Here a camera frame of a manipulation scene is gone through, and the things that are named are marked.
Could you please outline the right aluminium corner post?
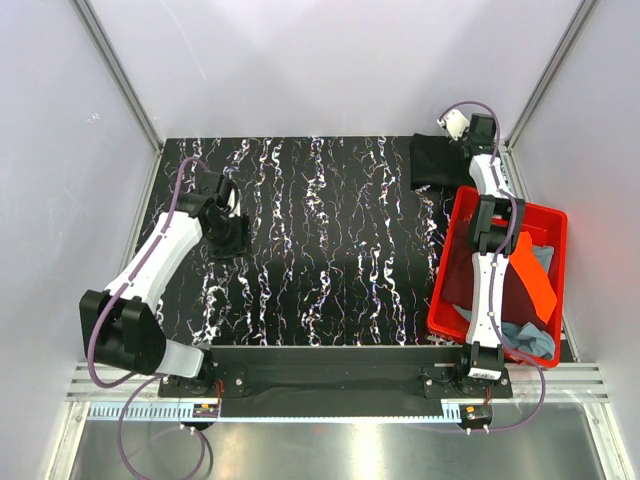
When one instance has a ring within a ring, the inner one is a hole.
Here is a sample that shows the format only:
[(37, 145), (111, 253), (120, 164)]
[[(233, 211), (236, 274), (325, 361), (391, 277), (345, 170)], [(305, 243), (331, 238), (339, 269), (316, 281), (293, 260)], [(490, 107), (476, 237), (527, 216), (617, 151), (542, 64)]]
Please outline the right aluminium corner post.
[(581, 0), (578, 3), (513, 129), (504, 140), (507, 150), (513, 150), (516, 146), (599, 4), (598, 0)]

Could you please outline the aluminium corner post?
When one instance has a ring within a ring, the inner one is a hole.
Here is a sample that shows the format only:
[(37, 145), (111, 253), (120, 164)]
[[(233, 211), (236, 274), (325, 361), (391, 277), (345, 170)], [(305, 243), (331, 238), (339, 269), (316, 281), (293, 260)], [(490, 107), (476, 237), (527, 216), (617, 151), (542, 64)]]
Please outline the aluminium corner post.
[(599, 4), (598, 0), (581, 0), (578, 3), (513, 129), (504, 140), (507, 150), (513, 150), (516, 146)]
[(70, 3), (145, 140), (152, 151), (159, 154), (164, 141), (153, 126), (92, 3), (88, 0), (71, 0)]

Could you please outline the left aluminium corner post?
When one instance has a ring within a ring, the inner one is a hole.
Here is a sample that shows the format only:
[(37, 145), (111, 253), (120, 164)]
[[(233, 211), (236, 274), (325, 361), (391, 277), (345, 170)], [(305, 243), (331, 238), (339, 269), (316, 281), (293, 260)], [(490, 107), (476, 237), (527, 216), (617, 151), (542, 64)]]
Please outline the left aluminium corner post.
[(164, 141), (153, 126), (92, 3), (88, 0), (71, 0), (70, 3), (145, 140), (152, 151), (159, 154)]

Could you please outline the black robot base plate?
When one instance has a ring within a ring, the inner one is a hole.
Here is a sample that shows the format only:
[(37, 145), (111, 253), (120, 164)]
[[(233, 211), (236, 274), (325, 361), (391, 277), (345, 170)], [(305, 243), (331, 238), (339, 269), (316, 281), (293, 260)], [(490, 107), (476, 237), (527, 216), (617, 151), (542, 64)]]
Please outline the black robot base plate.
[(215, 346), (211, 352), (217, 385), (193, 387), (183, 380), (170, 380), (160, 386), (160, 396), (369, 407), (513, 395), (506, 372), (492, 386), (457, 381), (460, 346)]

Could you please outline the red plastic bin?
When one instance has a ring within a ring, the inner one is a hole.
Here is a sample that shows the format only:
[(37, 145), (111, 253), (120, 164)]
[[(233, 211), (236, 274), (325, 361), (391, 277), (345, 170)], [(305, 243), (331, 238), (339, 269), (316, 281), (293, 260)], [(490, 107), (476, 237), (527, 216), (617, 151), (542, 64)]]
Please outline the red plastic bin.
[[(472, 187), (458, 190), (449, 223), (445, 247), (440, 262), (434, 293), (427, 315), (427, 326), (431, 333), (448, 340), (463, 343), (466, 340), (470, 321), (457, 313), (453, 305), (445, 301), (441, 291), (444, 284), (447, 263), (452, 246), (456, 241), (464, 240), (467, 245), (467, 229), (478, 203), (478, 193)], [(562, 307), (565, 283), (565, 264), (567, 246), (567, 216), (565, 213), (536, 204), (525, 207), (521, 232), (528, 232), (536, 246), (554, 248), (548, 279), (557, 296), (557, 304), (547, 324), (547, 332), (556, 342), (554, 356), (547, 360), (537, 357), (540, 365), (553, 368), (558, 365), (561, 356)]]

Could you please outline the maroon t shirt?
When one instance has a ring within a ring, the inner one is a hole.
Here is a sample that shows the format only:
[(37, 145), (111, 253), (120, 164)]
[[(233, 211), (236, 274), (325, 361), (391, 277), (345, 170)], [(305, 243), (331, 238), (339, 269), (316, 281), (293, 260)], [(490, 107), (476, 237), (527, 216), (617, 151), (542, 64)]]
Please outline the maroon t shirt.
[[(524, 326), (534, 324), (546, 328), (546, 322), (536, 312), (534, 300), (519, 272), (510, 264), (504, 279), (502, 321)], [(463, 310), (471, 310), (473, 302), (474, 272), (472, 252), (464, 240), (456, 241), (449, 254), (442, 287), (442, 297)]]

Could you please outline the orange t shirt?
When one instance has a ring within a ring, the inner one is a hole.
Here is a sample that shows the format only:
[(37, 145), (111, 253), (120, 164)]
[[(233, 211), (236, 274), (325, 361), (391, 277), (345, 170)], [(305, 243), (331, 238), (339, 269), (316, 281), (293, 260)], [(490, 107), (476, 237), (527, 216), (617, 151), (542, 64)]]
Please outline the orange t shirt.
[(557, 304), (557, 297), (541, 263), (533, 251), (534, 244), (528, 232), (519, 235), (515, 251), (510, 255), (510, 266), (527, 292), (536, 317), (546, 325)]

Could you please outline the orange connector box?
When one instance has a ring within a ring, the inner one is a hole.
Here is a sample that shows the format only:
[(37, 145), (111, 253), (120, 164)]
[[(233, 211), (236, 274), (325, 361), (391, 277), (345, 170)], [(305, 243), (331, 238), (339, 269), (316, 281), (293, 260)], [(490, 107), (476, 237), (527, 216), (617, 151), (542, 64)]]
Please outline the orange connector box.
[(461, 410), (462, 419), (470, 422), (490, 422), (492, 408), (489, 405), (467, 405)]
[(219, 403), (195, 403), (193, 407), (194, 418), (218, 418)]

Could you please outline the black t shirt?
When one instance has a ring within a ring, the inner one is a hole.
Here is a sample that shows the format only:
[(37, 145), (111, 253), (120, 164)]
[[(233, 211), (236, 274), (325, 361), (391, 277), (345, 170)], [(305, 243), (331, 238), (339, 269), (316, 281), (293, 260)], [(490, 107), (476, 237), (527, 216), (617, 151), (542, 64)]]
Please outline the black t shirt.
[(445, 136), (414, 134), (409, 144), (410, 185), (444, 188), (474, 187), (469, 157)]

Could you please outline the right orange connector box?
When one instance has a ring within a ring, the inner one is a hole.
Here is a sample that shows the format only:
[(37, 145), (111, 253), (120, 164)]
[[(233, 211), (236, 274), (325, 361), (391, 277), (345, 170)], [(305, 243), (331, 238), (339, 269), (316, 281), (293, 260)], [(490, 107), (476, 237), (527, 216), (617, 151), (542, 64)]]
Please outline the right orange connector box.
[(492, 408), (489, 405), (467, 405), (461, 410), (462, 419), (470, 422), (490, 422)]

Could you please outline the left orange connector box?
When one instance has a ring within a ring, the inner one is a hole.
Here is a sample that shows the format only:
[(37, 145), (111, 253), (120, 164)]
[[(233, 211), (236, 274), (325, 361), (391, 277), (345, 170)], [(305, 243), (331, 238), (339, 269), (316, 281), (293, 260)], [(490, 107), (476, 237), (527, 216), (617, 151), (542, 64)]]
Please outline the left orange connector box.
[(219, 403), (195, 403), (193, 407), (194, 418), (218, 418)]

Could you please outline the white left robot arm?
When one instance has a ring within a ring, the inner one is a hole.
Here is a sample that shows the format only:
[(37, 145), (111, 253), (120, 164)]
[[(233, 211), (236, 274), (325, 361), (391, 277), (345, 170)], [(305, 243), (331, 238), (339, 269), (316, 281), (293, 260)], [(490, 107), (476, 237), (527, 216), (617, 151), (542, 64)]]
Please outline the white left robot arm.
[(245, 256), (251, 248), (250, 218), (242, 213), (239, 188), (225, 175), (208, 174), (203, 185), (178, 192), (170, 209), (127, 267), (104, 289), (79, 302), (87, 360), (129, 375), (181, 378), (196, 396), (215, 386), (210, 353), (168, 339), (158, 320), (160, 299), (186, 256), (200, 243), (212, 262)]

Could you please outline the light blue t shirt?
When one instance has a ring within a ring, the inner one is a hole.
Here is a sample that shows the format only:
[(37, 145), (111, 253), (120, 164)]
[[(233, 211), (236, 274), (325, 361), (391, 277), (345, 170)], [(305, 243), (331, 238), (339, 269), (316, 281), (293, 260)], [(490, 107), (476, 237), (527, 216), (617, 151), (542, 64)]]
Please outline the light blue t shirt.
[[(533, 251), (536, 259), (541, 263), (548, 275), (554, 248), (552, 246), (534, 245)], [(471, 319), (471, 310), (463, 310), (455, 305), (453, 307), (465, 320), (469, 321)], [(556, 342), (553, 336), (547, 332), (547, 324), (546, 328), (542, 329), (537, 328), (532, 323), (521, 326), (502, 321), (502, 334), (509, 347), (549, 360), (555, 354)]]

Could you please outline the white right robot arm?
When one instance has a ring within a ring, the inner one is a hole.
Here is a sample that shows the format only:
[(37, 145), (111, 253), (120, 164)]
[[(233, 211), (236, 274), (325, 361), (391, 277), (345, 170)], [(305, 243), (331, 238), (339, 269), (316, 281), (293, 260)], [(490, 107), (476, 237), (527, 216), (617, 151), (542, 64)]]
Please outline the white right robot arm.
[(478, 191), (467, 233), (473, 268), (472, 308), (453, 374), (457, 390), (472, 397), (499, 383), (503, 375), (504, 280), (517, 246), (524, 201), (515, 197), (502, 171), (500, 123), (491, 107), (479, 101), (459, 101), (447, 107), (437, 123), (470, 157), (469, 175)]

